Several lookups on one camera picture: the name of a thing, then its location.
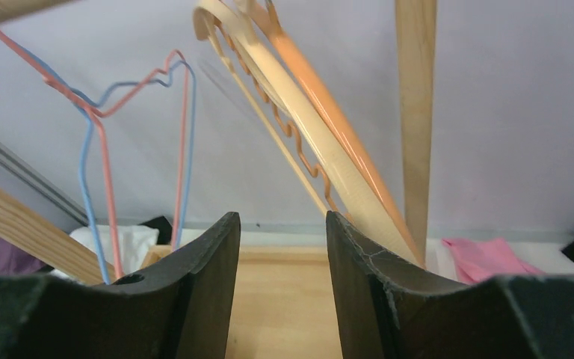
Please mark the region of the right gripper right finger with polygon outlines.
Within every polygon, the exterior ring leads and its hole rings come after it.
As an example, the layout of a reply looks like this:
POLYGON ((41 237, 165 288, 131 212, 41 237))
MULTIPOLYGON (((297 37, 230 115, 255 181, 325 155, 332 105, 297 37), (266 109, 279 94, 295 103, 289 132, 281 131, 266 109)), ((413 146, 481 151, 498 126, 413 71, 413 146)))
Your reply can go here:
POLYGON ((574 275, 465 285, 380 246, 337 212, 327 253, 344 358, 574 358, 574 275))

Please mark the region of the wooden hanger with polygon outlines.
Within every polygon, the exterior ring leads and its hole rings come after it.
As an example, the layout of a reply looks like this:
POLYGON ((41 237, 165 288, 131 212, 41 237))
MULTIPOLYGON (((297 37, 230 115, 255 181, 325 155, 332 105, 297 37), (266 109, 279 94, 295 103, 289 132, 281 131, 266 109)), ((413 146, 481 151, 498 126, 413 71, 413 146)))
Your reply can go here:
POLYGON ((271 130, 274 141, 294 139, 297 153, 285 151, 284 156, 318 208, 335 209, 331 194, 336 191, 348 219, 361 232, 418 265, 383 205, 256 23, 236 4, 228 7, 222 1, 201 1, 194 9, 193 23, 197 39, 210 42, 231 74, 241 68, 251 77, 254 89, 244 89, 244 95, 256 114, 263 115, 262 103, 271 105, 278 124, 271 130), (311 147, 314 162, 305 157, 303 144, 311 147))

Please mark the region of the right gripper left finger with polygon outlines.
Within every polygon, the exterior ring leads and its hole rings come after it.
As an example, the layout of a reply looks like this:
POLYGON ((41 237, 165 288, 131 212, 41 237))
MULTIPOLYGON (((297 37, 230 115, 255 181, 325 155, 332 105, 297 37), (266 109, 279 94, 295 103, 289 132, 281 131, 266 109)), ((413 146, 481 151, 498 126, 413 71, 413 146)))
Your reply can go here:
POLYGON ((0 358, 224 358, 240 236, 228 212, 110 285, 0 276, 0 358))

